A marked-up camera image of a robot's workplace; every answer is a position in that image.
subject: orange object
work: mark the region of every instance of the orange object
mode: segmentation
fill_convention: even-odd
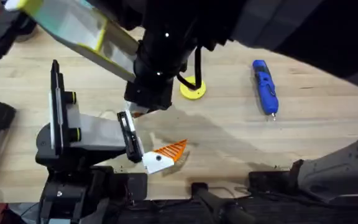
[[[156,149],[154,150],[154,152],[167,156],[173,159],[174,162],[176,162],[183,154],[183,151],[186,148],[186,144],[187,144],[187,139],[184,139],[174,144],[162,147],[160,149]]]

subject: yellow ring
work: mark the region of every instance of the yellow ring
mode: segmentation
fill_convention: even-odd
[[[196,82],[196,78],[194,76],[191,76],[191,77],[187,77],[185,78],[186,81],[194,84]],[[198,90],[190,90],[189,88],[187,88],[187,86],[185,86],[184,84],[180,84],[180,92],[181,94],[188,98],[189,100],[197,100],[197,99],[200,99],[204,94],[205,94],[205,91],[206,91],[206,85],[205,85],[205,82],[202,81],[201,82],[201,88],[199,88]]]

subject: wooden surface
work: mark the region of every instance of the wooden surface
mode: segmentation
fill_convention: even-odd
[[[133,34],[139,38],[141,30]],[[52,59],[60,63],[67,90],[78,93],[81,112],[116,119],[125,82],[40,31],[15,44],[0,60],[0,101],[17,109],[0,156],[0,202],[36,202],[47,178],[35,163],[35,138],[48,122]],[[269,65],[280,101],[277,121],[267,121],[250,65]],[[198,101],[181,96],[173,106],[136,121],[146,150],[188,139],[177,166],[149,176],[149,198],[183,198],[189,183],[232,188],[252,170],[286,169],[297,159],[323,156],[358,138],[358,87],[309,65],[237,43],[203,50],[207,92]],[[193,57],[185,75],[193,74]],[[125,156],[105,162],[122,172],[143,172]]]

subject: blue screwdriver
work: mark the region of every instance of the blue screwdriver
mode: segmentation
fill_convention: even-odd
[[[278,99],[272,75],[270,74],[264,60],[254,60],[252,66],[254,68],[255,78],[258,84],[260,104],[262,105],[265,114],[271,114],[273,116],[273,120],[275,121],[276,113],[278,111]]]

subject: black cable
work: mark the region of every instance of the black cable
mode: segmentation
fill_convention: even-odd
[[[37,203],[31,205],[28,209],[26,209],[26,210],[20,215],[20,218],[22,218],[22,216],[23,216],[24,214],[26,214],[31,208],[33,208],[34,206],[38,205],[38,203],[39,203],[39,202],[37,202]]]
[[[179,80],[179,82],[181,82],[182,84],[184,84],[187,88],[191,89],[191,90],[198,90],[199,88],[201,88],[201,84],[202,84],[202,77],[201,77],[201,48],[202,46],[197,46],[196,51],[195,51],[195,68],[194,68],[194,73],[195,73],[195,80],[196,83],[192,84],[188,81],[185,80],[185,78],[183,78],[180,74],[177,75],[177,78]]]
[[[186,203],[190,203],[193,201],[193,198],[189,198],[187,200],[181,200],[179,202],[173,202],[173,203],[168,203],[168,200],[165,201],[165,203],[161,206],[156,205],[156,209],[154,209],[156,212],[159,212],[161,210],[163,210],[164,208],[169,208],[169,207],[174,207],[174,206],[178,206],[178,205],[183,205]],[[153,209],[150,207],[147,208],[133,208],[133,207],[127,207],[127,210],[133,211],[133,212],[150,212]]]
[[[335,205],[335,204],[317,202],[317,201],[313,201],[313,200],[309,200],[309,199],[305,199],[305,198],[299,198],[299,197],[294,197],[294,196],[275,193],[275,192],[260,192],[258,190],[254,190],[254,189],[248,189],[248,191],[251,194],[267,196],[267,198],[269,200],[272,200],[272,198],[270,198],[269,196],[273,196],[273,197],[276,197],[276,198],[277,197],[278,198],[284,198],[284,199],[287,199],[287,200],[298,202],[298,203],[301,203],[303,205],[312,205],[312,206],[317,206],[317,207],[333,208],[333,209],[358,209],[358,205],[338,205],[338,204]]]

